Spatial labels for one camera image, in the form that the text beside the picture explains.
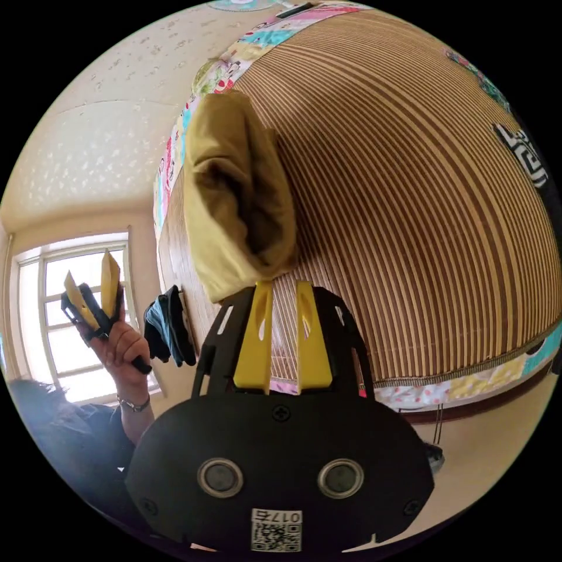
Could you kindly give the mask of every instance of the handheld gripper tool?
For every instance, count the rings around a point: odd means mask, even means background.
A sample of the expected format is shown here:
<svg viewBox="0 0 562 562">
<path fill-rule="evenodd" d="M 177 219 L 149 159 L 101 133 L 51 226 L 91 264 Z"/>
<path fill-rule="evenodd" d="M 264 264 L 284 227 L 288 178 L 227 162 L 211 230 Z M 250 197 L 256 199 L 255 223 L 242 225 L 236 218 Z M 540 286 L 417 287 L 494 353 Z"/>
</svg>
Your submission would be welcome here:
<svg viewBox="0 0 562 562">
<path fill-rule="evenodd" d="M 124 305 L 120 275 L 119 264 L 105 251 L 101 262 L 101 306 L 88 284 L 76 286 L 70 271 L 64 280 L 65 292 L 60 298 L 60 307 L 74 325 L 88 327 L 88 331 L 82 335 L 87 345 L 92 338 L 108 338 L 111 328 L 119 320 L 119 312 Z M 141 357 L 135 358 L 132 365 L 145 375 L 152 370 Z"/>
</svg>

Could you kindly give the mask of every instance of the bracelet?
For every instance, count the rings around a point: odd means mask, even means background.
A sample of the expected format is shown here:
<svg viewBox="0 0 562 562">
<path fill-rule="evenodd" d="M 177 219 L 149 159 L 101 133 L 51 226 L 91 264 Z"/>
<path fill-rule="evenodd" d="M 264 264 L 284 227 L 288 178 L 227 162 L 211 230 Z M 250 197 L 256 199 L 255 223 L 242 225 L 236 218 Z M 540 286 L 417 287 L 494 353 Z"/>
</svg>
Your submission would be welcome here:
<svg viewBox="0 0 562 562">
<path fill-rule="evenodd" d="M 150 404 L 150 395 L 148 395 L 148 399 L 144 404 L 141 404 L 140 406 L 137 406 L 136 404 L 133 404 L 132 402 L 129 402 L 129 400 L 125 400 L 124 398 L 121 398 L 119 395 L 117 395 L 117 402 L 119 402 L 120 406 L 127 406 L 127 408 L 131 409 L 133 412 L 142 412 L 143 410 L 146 410 L 146 408 L 148 408 L 149 404 Z"/>
</svg>

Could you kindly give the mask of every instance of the bamboo mat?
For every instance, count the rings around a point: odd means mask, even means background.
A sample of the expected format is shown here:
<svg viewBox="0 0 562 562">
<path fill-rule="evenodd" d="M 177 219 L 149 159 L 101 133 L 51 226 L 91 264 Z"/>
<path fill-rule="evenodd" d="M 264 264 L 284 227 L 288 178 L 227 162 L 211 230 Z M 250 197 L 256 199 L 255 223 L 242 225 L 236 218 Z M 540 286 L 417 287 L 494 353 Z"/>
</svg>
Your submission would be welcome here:
<svg viewBox="0 0 562 562">
<path fill-rule="evenodd" d="M 279 133 L 297 213 L 300 265 L 275 283 L 275 378 L 296 377 L 297 279 L 343 297 L 373 378 L 388 385 L 458 376 L 522 349 L 562 314 L 545 209 L 492 129 L 518 125 L 444 47 L 364 11 L 301 31 L 235 83 Z M 218 307 L 190 260 L 182 191 L 159 253 L 200 346 Z"/>
</svg>

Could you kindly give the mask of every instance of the hand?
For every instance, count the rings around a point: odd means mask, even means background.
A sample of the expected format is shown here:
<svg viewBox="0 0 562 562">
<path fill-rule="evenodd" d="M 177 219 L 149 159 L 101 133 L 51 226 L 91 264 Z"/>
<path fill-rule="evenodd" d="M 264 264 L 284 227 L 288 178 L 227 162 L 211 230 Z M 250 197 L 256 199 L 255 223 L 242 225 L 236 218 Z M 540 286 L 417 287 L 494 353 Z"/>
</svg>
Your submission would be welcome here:
<svg viewBox="0 0 562 562">
<path fill-rule="evenodd" d="M 150 364 L 150 348 L 148 342 L 125 322 L 123 292 L 118 295 L 119 320 L 112 326 L 109 339 L 93 338 L 90 347 L 102 362 L 107 372 L 113 377 L 120 396 L 137 403 L 144 402 L 148 397 L 148 381 L 146 375 L 131 365 L 131 361 L 141 356 Z M 88 328 L 79 324 L 78 331 L 84 335 Z"/>
</svg>

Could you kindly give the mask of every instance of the mustard yellow fabric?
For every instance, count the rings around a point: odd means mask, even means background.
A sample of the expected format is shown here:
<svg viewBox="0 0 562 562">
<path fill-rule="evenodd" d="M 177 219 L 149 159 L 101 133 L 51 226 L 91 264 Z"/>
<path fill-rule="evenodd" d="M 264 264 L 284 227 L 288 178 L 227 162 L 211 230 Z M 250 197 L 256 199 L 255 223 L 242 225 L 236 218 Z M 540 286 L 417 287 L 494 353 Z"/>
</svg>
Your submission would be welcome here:
<svg viewBox="0 0 562 562">
<path fill-rule="evenodd" d="M 211 302 L 295 266 L 289 184 L 275 134 L 248 96 L 203 98 L 186 133 L 183 174 L 191 257 Z"/>
</svg>

